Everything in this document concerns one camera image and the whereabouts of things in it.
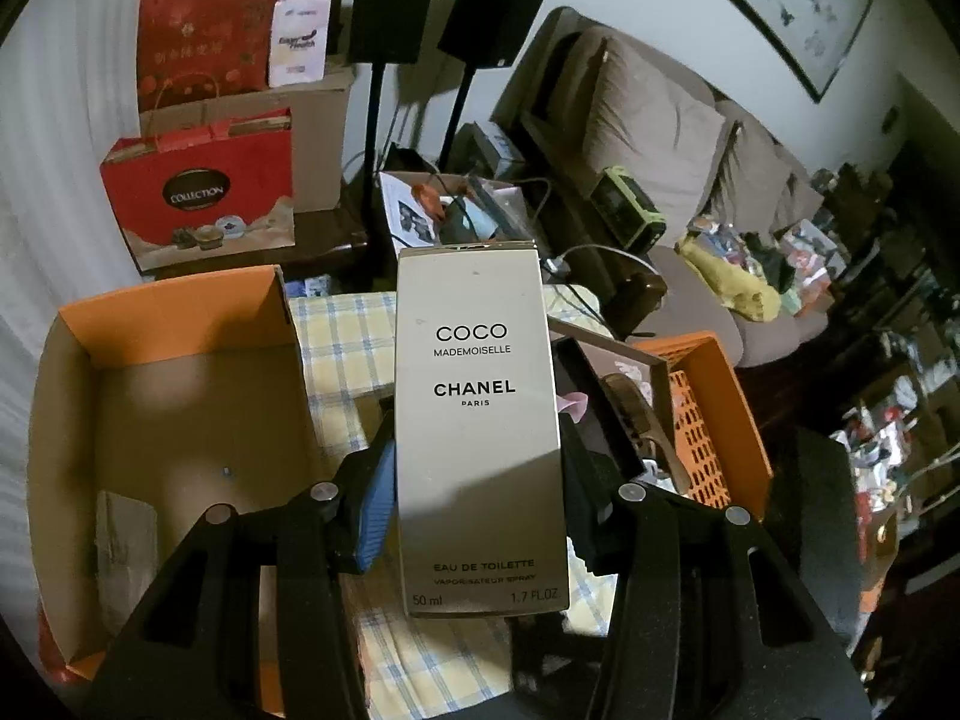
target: black pole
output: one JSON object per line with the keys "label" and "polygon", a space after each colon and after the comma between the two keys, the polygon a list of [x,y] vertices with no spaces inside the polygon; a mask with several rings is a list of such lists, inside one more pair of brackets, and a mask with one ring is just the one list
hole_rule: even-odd
{"label": "black pole", "polygon": [[460,114],[464,112],[464,103],[467,102],[467,92],[470,91],[470,83],[473,81],[473,74],[476,72],[477,69],[472,65],[464,67],[464,77],[460,81],[457,98],[453,103],[453,110],[450,112],[450,124],[446,126],[446,137],[443,138],[443,148],[440,150],[440,160],[437,163],[440,172],[446,170],[446,161],[450,158],[450,148],[453,148],[453,136],[457,134]]}
{"label": "black pole", "polygon": [[368,230],[373,230],[373,162],[376,161],[376,120],[380,115],[380,91],[383,88],[384,62],[371,65],[370,99],[367,102],[367,142],[363,157],[363,204],[360,215]]}

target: speaker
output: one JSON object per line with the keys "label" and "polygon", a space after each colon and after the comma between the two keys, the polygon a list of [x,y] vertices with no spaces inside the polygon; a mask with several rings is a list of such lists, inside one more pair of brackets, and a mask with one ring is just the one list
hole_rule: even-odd
{"label": "speaker", "polygon": [[468,67],[510,67],[544,0],[456,0],[438,48]]}
{"label": "speaker", "polygon": [[349,61],[414,64],[429,6],[430,0],[353,0]]}

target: brown sofa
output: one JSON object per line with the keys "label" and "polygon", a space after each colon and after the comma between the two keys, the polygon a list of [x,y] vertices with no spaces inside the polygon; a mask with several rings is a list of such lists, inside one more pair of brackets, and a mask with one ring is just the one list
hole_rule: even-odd
{"label": "brown sofa", "polygon": [[[799,161],[749,113],[645,43],[572,8],[551,14],[544,31],[520,128],[559,186],[543,217],[555,253],[613,240],[586,199],[610,165],[630,169],[668,221],[649,256],[667,295],[649,316],[630,319],[640,266],[597,250],[570,255],[573,280],[598,293],[605,317],[625,323],[623,335],[710,330],[741,367],[785,357],[819,335],[827,326],[820,311],[781,311],[772,322],[733,314],[673,250],[708,203],[740,232],[761,237],[811,217],[823,199]],[[664,132],[673,139],[666,146]]]}

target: plaid tablecloth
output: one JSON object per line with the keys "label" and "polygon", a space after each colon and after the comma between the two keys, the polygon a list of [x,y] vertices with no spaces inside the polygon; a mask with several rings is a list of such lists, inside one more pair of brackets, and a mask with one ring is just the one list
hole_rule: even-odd
{"label": "plaid tablecloth", "polygon": [[[598,310],[584,288],[577,295]],[[547,314],[608,335],[570,288],[544,287]],[[394,293],[293,298],[307,396],[332,476],[376,435],[379,399],[392,394]],[[597,579],[568,543],[568,626],[605,635],[616,578]],[[363,577],[344,579],[359,632],[371,716],[425,718],[454,712],[510,689],[510,641],[502,618],[421,620],[403,613],[400,551],[391,528],[383,555]]]}

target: red gift bag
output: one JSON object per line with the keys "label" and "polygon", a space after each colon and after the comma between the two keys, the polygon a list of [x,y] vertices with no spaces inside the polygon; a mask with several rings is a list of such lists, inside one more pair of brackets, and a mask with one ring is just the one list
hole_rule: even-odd
{"label": "red gift bag", "polygon": [[121,138],[100,175],[141,271],[294,244],[289,109]]}
{"label": "red gift bag", "polygon": [[140,0],[140,111],[266,89],[275,2]]}

